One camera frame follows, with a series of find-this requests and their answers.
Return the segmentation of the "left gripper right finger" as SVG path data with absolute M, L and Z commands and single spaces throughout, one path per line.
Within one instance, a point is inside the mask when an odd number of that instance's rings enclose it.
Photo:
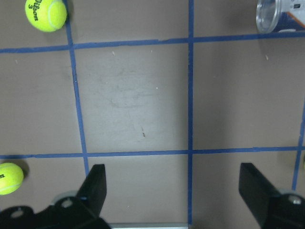
M 252 163 L 241 163 L 239 194 L 261 227 L 271 220 L 280 192 Z

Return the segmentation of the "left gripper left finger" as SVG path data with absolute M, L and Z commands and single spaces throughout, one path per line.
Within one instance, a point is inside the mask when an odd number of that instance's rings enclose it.
M 106 171 L 104 164 L 95 164 L 76 194 L 95 216 L 99 217 L 106 199 Z

